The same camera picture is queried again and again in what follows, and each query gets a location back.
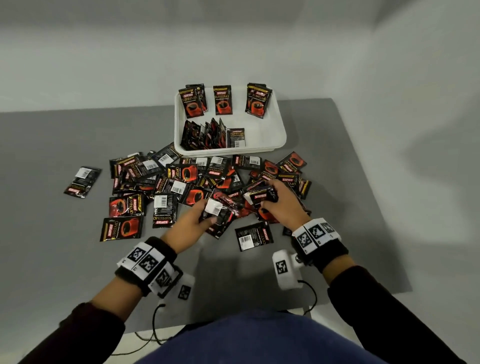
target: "person's left arm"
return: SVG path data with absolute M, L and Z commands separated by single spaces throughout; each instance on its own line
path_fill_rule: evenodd
M 201 200 L 161 239 L 151 237 L 145 241 L 157 249 L 168 262 L 177 254 L 194 245 L 213 223 L 214 219 L 198 222 L 206 200 Z M 60 326 L 19 364 L 27 363 L 103 363 L 113 353 L 125 331 L 124 322 L 148 294 L 148 288 L 117 270 L 116 277 L 90 302 L 81 303 Z

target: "person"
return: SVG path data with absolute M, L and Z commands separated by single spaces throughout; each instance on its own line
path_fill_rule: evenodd
M 290 189 L 278 180 L 269 183 L 277 190 L 278 202 L 263 201 L 262 206 L 282 225 L 295 231 L 311 220 Z M 149 238 L 146 243 L 173 262 L 215 222 L 210 218 L 199 223 L 205 204 L 199 201 L 161 239 Z M 338 239 L 322 246 L 329 244 L 343 246 Z M 183 330 L 138 363 L 464 363 L 344 254 L 346 249 L 338 251 L 331 261 L 313 263 L 329 285 L 333 306 L 353 327 L 363 348 L 308 317 L 254 311 Z M 141 281 L 116 274 L 20 363 L 103 363 L 117 347 L 124 322 L 148 294 Z

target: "wristband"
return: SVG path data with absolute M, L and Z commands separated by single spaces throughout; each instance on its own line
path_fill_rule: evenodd
M 348 254 L 338 232 L 323 218 L 316 218 L 292 233 L 292 245 L 305 265 L 314 264 L 320 272 L 335 258 Z
M 173 249 L 161 239 L 149 238 L 146 242 L 138 243 L 117 263 L 119 268 L 115 275 L 138 286 L 144 297 L 153 292 L 164 298 L 183 275 L 172 264 L 176 257 Z

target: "blue fabric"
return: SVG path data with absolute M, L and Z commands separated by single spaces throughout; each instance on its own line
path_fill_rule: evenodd
M 380 364 L 384 361 L 307 317 L 255 311 L 184 332 L 137 363 Z

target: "hand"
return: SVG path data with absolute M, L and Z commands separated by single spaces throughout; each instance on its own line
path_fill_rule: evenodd
M 262 201 L 261 206 L 270 211 L 280 224 L 295 231 L 311 220 L 310 216 L 303 211 L 297 197 L 283 182 L 270 180 L 267 183 L 275 187 L 278 202 Z
M 162 240 L 175 250 L 177 254 L 194 245 L 210 226 L 215 224 L 216 217 L 198 222 L 207 200 L 198 201 L 186 214 L 180 216 L 177 222 L 162 236 Z

